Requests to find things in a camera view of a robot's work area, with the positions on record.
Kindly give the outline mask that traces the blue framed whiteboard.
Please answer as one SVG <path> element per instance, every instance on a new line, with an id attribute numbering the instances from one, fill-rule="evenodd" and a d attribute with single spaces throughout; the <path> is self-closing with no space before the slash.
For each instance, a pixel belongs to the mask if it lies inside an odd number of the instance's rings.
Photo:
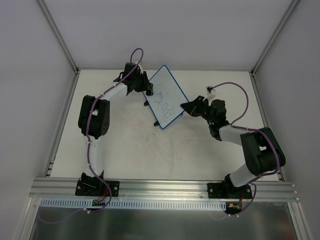
<path id="1" fill-rule="evenodd" d="M 164 130 L 185 112 L 181 104 L 189 100 L 166 65 L 162 65 L 149 82 L 153 84 L 153 95 L 143 92 L 146 105 L 156 119 L 154 126 Z"/>

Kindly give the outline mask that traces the black whiteboard eraser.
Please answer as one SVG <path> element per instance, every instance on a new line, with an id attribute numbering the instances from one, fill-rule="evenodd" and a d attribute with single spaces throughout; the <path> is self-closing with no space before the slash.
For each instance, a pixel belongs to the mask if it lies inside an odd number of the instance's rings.
<path id="1" fill-rule="evenodd" d="M 152 96 L 154 92 L 152 90 L 147 90 L 145 93 L 147 96 Z"/>

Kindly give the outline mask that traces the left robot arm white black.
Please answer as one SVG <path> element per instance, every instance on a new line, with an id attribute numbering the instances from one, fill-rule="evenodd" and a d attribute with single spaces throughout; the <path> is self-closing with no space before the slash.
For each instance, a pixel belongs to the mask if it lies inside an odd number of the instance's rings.
<path id="1" fill-rule="evenodd" d="M 104 169 L 99 144 L 110 127 L 111 103 L 126 97 L 131 92 L 146 92 L 148 96 L 153 95 L 153 84 L 138 62 L 127 62 L 124 71 L 113 81 L 113 86 L 101 95 L 97 97 L 85 95 L 82 99 L 78 127 L 85 138 L 86 165 L 80 182 L 93 195 L 101 194 L 105 188 L 102 181 Z"/>

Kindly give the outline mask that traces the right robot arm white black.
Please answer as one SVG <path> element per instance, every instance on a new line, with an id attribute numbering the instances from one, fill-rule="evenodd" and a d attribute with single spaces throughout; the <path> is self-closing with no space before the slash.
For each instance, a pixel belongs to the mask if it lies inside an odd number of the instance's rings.
<path id="1" fill-rule="evenodd" d="M 190 116 L 202 117 L 208 123 L 211 136 L 220 142 L 241 146 L 245 163 L 227 174 L 217 186 L 207 184 L 210 199 L 236 199 L 244 194 L 249 185 L 262 176 L 276 174 L 286 164 L 286 157 L 269 127 L 260 129 L 235 126 L 227 121 L 225 101 L 214 99 L 209 102 L 198 96 L 191 102 L 180 105 Z"/>

